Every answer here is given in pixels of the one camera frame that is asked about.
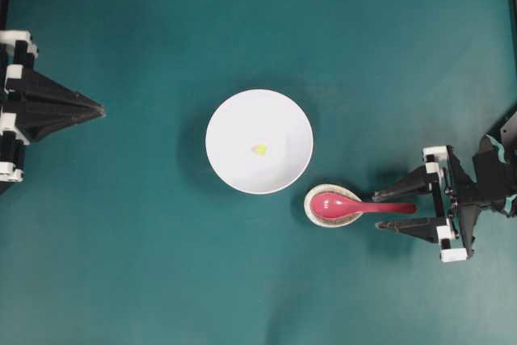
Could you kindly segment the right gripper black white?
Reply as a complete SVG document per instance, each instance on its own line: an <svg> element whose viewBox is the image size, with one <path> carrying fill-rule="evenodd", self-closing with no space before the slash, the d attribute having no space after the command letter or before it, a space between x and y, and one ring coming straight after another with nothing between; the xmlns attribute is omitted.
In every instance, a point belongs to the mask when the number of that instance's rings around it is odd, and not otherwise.
<svg viewBox="0 0 517 345"><path fill-rule="evenodd" d="M477 185L464 171L450 145L424 148L422 160L424 165L387 189L375 191L372 200L387 202L431 193L437 217L382 221L375 227L439 244L443 263L471 259L473 231L481 213Z"/></svg>

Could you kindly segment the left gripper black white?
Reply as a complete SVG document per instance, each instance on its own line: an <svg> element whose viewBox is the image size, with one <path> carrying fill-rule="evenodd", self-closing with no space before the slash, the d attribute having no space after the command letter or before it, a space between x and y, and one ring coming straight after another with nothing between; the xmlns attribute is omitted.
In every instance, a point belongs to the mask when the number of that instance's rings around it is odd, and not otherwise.
<svg viewBox="0 0 517 345"><path fill-rule="evenodd" d="M32 69L39 49L29 31L1 30L1 48L5 53L1 72L1 180L23 181L28 145L104 117L105 111L100 103ZM49 103L19 103L21 95Z"/></svg>

